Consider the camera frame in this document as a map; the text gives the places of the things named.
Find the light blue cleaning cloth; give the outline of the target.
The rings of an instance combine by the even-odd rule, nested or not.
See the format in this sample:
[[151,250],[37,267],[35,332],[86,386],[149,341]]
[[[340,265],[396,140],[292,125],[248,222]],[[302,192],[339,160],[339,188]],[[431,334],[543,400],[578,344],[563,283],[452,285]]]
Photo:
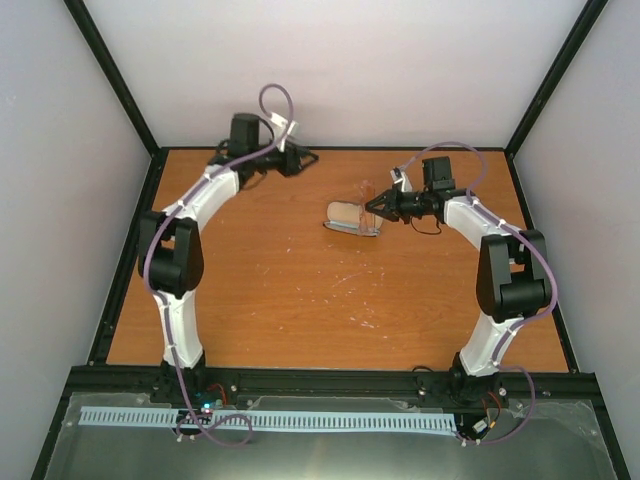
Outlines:
[[346,224],[341,224],[341,223],[336,223],[331,221],[325,222],[324,226],[332,231],[350,234],[350,235],[362,236],[362,237],[377,237],[379,235],[379,231],[375,228],[362,229],[359,226],[346,225]]

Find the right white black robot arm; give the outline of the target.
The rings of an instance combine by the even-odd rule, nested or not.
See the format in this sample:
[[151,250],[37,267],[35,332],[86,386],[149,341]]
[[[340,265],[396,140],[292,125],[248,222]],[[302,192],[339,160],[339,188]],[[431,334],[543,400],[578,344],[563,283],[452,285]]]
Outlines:
[[504,355],[525,321],[551,305],[553,285],[544,263],[545,239],[493,215],[470,189],[460,189],[450,159],[422,162],[424,187],[413,191],[402,168],[392,186],[369,200],[365,210],[391,222],[425,216],[460,233],[479,253],[476,299],[480,315],[467,344],[449,370],[449,395],[472,405],[498,389]]

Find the brown striped glasses case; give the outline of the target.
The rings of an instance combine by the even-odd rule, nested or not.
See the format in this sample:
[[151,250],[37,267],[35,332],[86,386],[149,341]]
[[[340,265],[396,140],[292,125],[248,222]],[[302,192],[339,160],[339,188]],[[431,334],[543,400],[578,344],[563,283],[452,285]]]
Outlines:
[[376,218],[374,215],[368,213],[361,204],[333,201],[327,206],[326,214],[327,219],[323,222],[323,225],[325,222],[331,221],[359,226],[362,229],[375,228],[379,231],[380,235],[383,219]]

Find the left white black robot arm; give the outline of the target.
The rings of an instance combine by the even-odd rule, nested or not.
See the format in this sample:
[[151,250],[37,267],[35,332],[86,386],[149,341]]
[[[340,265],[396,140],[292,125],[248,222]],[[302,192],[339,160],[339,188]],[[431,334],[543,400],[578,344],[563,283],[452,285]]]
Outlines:
[[289,140],[298,127],[275,112],[265,118],[237,113],[230,137],[219,144],[203,173],[178,200],[141,216],[139,275],[159,310],[162,368],[174,372],[172,388],[186,402],[208,390],[205,352],[196,320],[196,289],[204,275],[201,232],[209,220],[256,174],[300,174],[318,160]]

